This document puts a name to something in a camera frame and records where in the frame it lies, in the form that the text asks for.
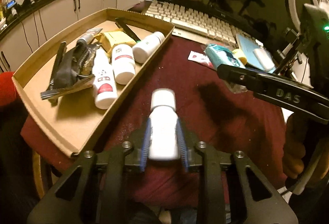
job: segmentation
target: maroon tablecloth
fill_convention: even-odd
[[[231,93],[215,71],[187,60],[190,51],[202,52],[200,44],[170,39],[115,114],[97,148],[109,149],[126,140],[148,117],[152,91],[171,88],[176,93],[178,116],[200,140],[224,152],[244,151],[276,188],[284,186],[281,158],[286,127],[281,109],[254,98],[252,92]],[[58,170],[71,165],[31,117],[21,134]],[[130,182],[129,193],[149,205],[195,206],[197,186],[198,175],[186,174],[179,163],[170,168],[152,163]]]

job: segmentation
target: white pill bottle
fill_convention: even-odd
[[[129,45],[119,44],[113,48],[112,66],[116,82],[127,85],[135,76],[135,60]]]
[[[145,37],[144,40],[136,43],[133,47],[134,58],[136,62],[144,64],[149,56],[165,40],[165,36],[157,31]]]
[[[108,109],[118,95],[112,66],[102,48],[96,50],[92,73],[95,76],[93,83],[95,105],[99,109]]]

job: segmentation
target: yellow package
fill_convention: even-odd
[[[111,32],[102,32],[95,36],[95,38],[102,44],[102,47],[106,50],[107,54],[111,54],[112,49],[119,44],[127,44],[130,47],[136,44],[136,41],[124,33],[122,29]]]

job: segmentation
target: bolt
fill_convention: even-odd
[[[131,142],[130,141],[124,141],[122,143],[122,147],[123,148],[130,148],[131,147]]]
[[[94,151],[86,151],[86,152],[83,153],[83,156],[85,158],[91,158],[91,157],[94,156],[94,154],[95,154]]]
[[[237,158],[243,158],[243,157],[244,157],[244,152],[242,152],[242,151],[236,151],[236,152],[235,152],[235,156],[236,156]]]
[[[204,141],[199,141],[198,142],[198,147],[199,148],[206,148],[206,143]]]

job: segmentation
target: red label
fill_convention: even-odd
[[[113,92],[112,86],[108,83],[103,84],[102,86],[99,87],[97,94],[104,93],[104,92]]]
[[[127,58],[130,58],[130,59],[133,59],[133,57],[130,56],[130,55],[119,55],[119,56],[116,57],[114,60],[118,60],[119,58],[122,58],[122,57],[127,57]]]

